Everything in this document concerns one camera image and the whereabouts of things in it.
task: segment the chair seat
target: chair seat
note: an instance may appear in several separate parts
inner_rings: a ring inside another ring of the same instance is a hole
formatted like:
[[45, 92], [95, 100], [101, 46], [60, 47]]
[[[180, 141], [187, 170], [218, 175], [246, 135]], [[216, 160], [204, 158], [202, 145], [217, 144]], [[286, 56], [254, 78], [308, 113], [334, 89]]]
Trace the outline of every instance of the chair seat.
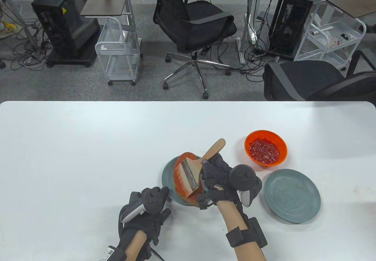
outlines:
[[[327, 86], [344, 79], [333, 65], [325, 61], [286, 62], [281, 64], [281, 68], [297, 93], [306, 100]], [[279, 99], [279, 92], [282, 94], [286, 92], [285, 90], [281, 91], [278, 86], [275, 86], [273, 90], [277, 99]]]
[[[217, 6], [203, 0], [188, 3], [186, 5], [186, 9], [190, 20], [198, 20], [223, 12]], [[223, 18], [215, 22], [194, 26], [192, 28], [190, 38], [187, 41], [187, 50], [195, 50], [215, 43], [215, 37], [217, 37], [222, 30], [225, 20], [226, 18]], [[227, 31], [226, 38], [234, 35], [236, 31], [236, 25], [231, 23], [231, 26]]]

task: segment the office chair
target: office chair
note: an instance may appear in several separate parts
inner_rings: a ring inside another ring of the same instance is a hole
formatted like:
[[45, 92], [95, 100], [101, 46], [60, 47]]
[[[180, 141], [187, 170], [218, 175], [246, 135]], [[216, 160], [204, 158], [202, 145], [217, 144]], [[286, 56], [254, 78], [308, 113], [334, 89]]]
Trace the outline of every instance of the office chair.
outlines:
[[197, 55], [199, 50], [220, 44], [224, 38], [236, 33], [234, 17], [203, 0], [192, 3], [188, 3], [188, 0], [184, 0], [184, 2], [183, 0], [157, 0], [153, 22], [158, 24], [162, 31], [176, 43], [178, 52], [191, 53], [190, 57], [171, 52], [166, 53], [165, 62], [171, 62], [173, 57], [185, 58], [188, 62], [164, 79], [163, 89], [168, 89], [167, 80], [169, 78], [192, 64], [204, 87], [202, 97], [208, 99], [208, 89], [198, 63], [224, 67], [226, 75], [231, 74], [230, 66], [198, 59]]
[[269, 101], [369, 101], [376, 105], [376, 71], [353, 74], [352, 65], [352, 71], [343, 77], [325, 61], [268, 63], [262, 76], [264, 97]]

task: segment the warning label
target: warning label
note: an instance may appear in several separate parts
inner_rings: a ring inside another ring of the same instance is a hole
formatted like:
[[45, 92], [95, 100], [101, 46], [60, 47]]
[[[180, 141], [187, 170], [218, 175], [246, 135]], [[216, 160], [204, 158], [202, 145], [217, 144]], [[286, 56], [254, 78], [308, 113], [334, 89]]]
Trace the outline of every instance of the warning label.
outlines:
[[107, 261], [113, 253], [114, 249], [108, 247], [105, 252], [103, 252], [102, 256], [99, 257], [98, 261]]

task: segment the green ceramic plate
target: green ceramic plate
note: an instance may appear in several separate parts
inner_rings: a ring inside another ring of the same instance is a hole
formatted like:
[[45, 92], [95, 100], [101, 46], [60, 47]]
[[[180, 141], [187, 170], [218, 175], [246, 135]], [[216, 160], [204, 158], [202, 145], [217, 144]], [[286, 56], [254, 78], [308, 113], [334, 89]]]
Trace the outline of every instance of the green ceramic plate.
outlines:
[[172, 159], [169, 163], [167, 163], [166, 167], [163, 169], [162, 186], [169, 188], [169, 197], [173, 201], [180, 203], [181, 205], [193, 206], [193, 205], [189, 204], [188, 202], [186, 202], [185, 200], [183, 200], [182, 198], [180, 198], [180, 196], [177, 194], [177, 192], [175, 190], [174, 168], [175, 168], [175, 163], [176, 163], [177, 159], [179, 159], [179, 157], [180, 156], [177, 156], [174, 159]]
[[263, 194], [270, 209], [288, 222], [308, 222], [321, 207], [315, 184], [306, 175], [291, 169], [271, 173], [264, 184]]

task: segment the chair base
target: chair base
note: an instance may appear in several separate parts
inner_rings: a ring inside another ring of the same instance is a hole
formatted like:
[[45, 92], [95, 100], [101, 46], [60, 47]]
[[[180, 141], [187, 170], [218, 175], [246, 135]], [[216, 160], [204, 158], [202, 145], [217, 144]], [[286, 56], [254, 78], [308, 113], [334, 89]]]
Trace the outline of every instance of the chair base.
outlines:
[[182, 71], [184, 68], [186, 68], [189, 65], [194, 66], [195, 69], [196, 69], [196, 71], [197, 71], [197, 74], [199, 75], [200, 81], [201, 81], [202, 86], [204, 88], [204, 92], [202, 94], [202, 98], [203, 99], [208, 99], [209, 98], [209, 94], [208, 94], [208, 88], [207, 88], [207, 86], [205, 84], [205, 81], [204, 81], [204, 79], [202, 77], [202, 74], [201, 74], [201, 71], [200, 71], [200, 68], [199, 68], [199, 63], [223, 67], [223, 68], [226, 69], [225, 74], [226, 75], [231, 75], [230, 65], [226, 65], [226, 64], [222, 64], [222, 63], [218, 63], [218, 62], [213, 62], [213, 61], [209, 61], [209, 60], [198, 59], [197, 58], [197, 53], [198, 53], [197, 51], [194, 51], [194, 52], [192, 52], [192, 56], [189, 57], [189, 56], [185, 56], [185, 55], [182, 55], [182, 54], [177, 54], [177, 53], [172, 53], [172, 52], [166, 52], [165, 62], [171, 62], [171, 58], [184, 59], [184, 60], [188, 60], [188, 62], [185, 63], [183, 66], [181, 66], [179, 69], [177, 69], [175, 72], [173, 72], [172, 74], [170, 74], [169, 76], [165, 77], [164, 83], [163, 83], [163, 89], [164, 90], [168, 90], [167, 80], [169, 78], [171, 78], [172, 76], [176, 75], [177, 73], [179, 73], [180, 71]]

